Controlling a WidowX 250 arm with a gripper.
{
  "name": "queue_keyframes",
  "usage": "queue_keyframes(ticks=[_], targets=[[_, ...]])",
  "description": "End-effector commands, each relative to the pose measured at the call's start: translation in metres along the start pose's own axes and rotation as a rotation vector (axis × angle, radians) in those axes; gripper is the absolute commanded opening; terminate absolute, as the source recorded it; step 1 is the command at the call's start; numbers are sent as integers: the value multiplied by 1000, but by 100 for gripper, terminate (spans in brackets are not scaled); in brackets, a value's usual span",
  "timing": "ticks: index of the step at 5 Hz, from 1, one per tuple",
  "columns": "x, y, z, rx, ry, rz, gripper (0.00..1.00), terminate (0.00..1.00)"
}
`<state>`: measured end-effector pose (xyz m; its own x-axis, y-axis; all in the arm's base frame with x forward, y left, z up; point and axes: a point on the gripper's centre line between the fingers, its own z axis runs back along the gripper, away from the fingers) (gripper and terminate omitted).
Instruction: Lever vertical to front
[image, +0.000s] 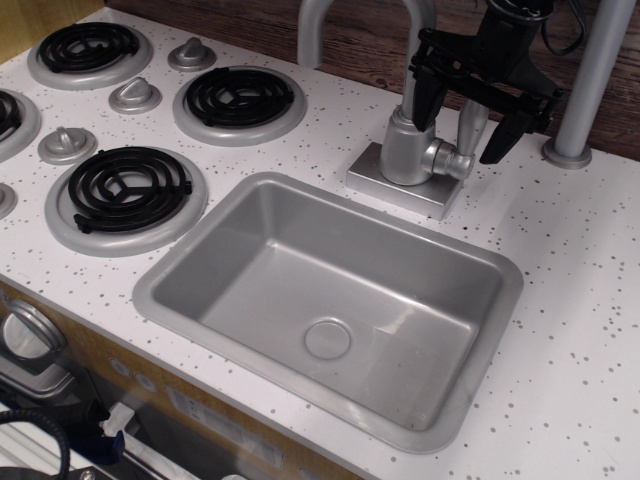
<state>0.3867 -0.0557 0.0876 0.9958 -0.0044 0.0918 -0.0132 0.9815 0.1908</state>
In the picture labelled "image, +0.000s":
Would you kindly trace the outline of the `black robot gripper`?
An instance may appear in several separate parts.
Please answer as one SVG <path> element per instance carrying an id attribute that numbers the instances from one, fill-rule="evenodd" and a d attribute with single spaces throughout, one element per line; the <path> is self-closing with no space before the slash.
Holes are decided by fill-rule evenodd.
<path id="1" fill-rule="evenodd" d="M 538 70 L 529 48 L 553 10 L 552 1 L 489 1 L 474 35 L 422 29 L 409 67 L 415 127 L 426 131 L 454 91 L 503 116 L 481 164 L 499 163 L 525 132 L 545 132 L 567 93 Z"/>

